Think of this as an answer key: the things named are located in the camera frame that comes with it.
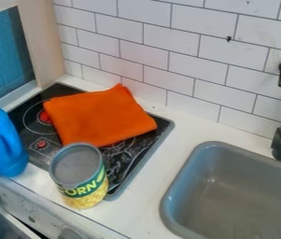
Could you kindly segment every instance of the black stovetop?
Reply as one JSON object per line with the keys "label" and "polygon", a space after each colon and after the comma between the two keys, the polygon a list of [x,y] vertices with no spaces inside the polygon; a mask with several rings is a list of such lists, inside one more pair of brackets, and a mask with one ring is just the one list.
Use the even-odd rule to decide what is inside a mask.
{"label": "black stovetop", "polygon": [[[43,102],[52,97],[80,92],[57,83],[9,112],[10,119],[21,136],[32,164],[48,170],[52,156],[62,147],[61,140],[43,109]],[[111,190],[108,194],[119,190],[124,181],[131,177],[129,175],[135,176],[148,157],[172,130],[172,124],[169,120],[153,115],[151,117],[158,124],[157,130],[99,148],[104,157],[110,182],[109,188]]]}

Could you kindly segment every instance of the sink basin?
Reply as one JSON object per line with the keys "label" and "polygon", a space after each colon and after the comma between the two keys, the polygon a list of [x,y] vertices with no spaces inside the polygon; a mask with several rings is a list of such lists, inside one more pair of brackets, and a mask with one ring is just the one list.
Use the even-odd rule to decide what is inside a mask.
{"label": "sink basin", "polygon": [[203,143],[166,191],[160,213],[182,238],[281,239],[281,162]]}

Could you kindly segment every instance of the knob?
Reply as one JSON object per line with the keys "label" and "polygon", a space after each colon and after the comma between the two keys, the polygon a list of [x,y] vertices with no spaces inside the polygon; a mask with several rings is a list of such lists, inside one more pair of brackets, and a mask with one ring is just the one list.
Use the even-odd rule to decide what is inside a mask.
{"label": "knob", "polygon": [[45,148],[47,146],[47,142],[45,140],[39,140],[36,145],[38,148]]}
{"label": "knob", "polygon": [[65,228],[62,233],[58,236],[58,239],[82,239],[82,237],[75,231]]}

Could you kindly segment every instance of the folded towel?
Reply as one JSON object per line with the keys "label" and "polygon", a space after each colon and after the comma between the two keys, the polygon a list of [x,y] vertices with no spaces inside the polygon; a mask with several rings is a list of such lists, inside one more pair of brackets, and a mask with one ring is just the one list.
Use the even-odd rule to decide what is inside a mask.
{"label": "folded towel", "polygon": [[103,147],[157,129],[121,84],[108,91],[52,98],[44,107],[64,146],[87,142]]}

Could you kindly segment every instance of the red knob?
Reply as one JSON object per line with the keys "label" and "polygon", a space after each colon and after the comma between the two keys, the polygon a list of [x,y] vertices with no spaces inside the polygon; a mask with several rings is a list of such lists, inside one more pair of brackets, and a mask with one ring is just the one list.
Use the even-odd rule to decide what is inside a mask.
{"label": "red knob", "polygon": [[45,140],[39,140],[36,145],[38,148],[44,148],[47,145],[47,142]]}

